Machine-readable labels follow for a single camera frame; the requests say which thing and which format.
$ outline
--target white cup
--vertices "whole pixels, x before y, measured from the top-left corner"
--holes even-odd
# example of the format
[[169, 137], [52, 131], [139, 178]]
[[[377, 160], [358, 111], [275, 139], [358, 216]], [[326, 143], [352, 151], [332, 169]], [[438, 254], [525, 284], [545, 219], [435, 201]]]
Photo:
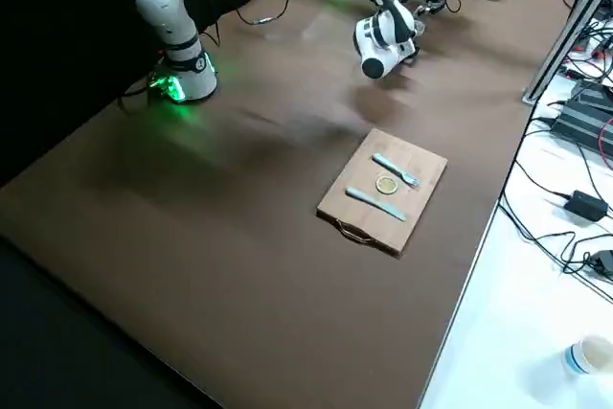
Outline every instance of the white cup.
[[566, 364], [577, 374], [613, 374], [613, 344], [590, 335], [564, 351]]

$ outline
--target white table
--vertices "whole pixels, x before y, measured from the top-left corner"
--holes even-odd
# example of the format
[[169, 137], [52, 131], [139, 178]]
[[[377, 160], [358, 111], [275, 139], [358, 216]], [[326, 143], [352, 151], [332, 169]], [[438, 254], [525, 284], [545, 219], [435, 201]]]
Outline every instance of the white table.
[[[535, 116], [553, 116], [548, 102], [567, 99], [573, 82], [555, 77]], [[540, 129], [532, 123], [529, 132]], [[613, 171], [584, 150], [594, 180], [613, 202]], [[595, 195], [577, 148], [548, 133], [526, 138], [518, 161], [540, 184], [558, 192]], [[513, 210], [536, 237], [575, 230], [578, 239], [613, 233], [613, 219], [576, 224], [563, 201], [540, 190], [516, 165], [506, 187]], [[568, 237], [544, 241], [557, 254]], [[613, 238], [582, 245], [583, 251], [613, 248]], [[424, 392], [420, 409], [543, 407], [612, 409], [613, 377], [572, 376], [561, 352], [589, 333], [613, 341], [613, 305], [571, 275], [561, 274], [536, 245], [519, 237], [494, 209], [464, 295]], [[596, 282], [613, 296], [613, 285]]]

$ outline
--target wooden cutting board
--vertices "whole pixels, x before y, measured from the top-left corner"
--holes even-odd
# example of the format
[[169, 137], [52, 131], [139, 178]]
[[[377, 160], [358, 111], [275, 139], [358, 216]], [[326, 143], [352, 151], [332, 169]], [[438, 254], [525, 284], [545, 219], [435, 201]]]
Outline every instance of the wooden cutting board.
[[[420, 185], [411, 188], [403, 183], [373, 161], [375, 153], [382, 154], [394, 165], [416, 176]], [[337, 225], [346, 237], [397, 254], [413, 232], [446, 164], [445, 158], [374, 128], [324, 196], [317, 207], [318, 214]], [[376, 180], [381, 176], [396, 179], [398, 187], [395, 193], [383, 194], [377, 190]], [[405, 214], [406, 220], [401, 221], [347, 196], [348, 187], [394, 205]]]

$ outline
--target black electronic device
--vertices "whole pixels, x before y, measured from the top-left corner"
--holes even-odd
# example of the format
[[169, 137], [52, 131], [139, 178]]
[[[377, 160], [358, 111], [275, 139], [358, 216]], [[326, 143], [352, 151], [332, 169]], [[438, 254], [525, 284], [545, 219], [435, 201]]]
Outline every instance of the black electronic device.
[[592, 222], [598, 222], [606, 216], [609, 205], [600, 198], [581, 191], [574, 191], [564, 205], [564, 209]]
[[580, 96], [574, 97], [564, 104], [560, 115], [552, 125], [551, 132], [596, 152], [600, 151], [599, 138], [601, 138], [602, 153], [613, 158], [613, 125], [607, 124], [611, 117], [613, 115], [608, 110], [596, 108], [592, 103], [580, 100]]

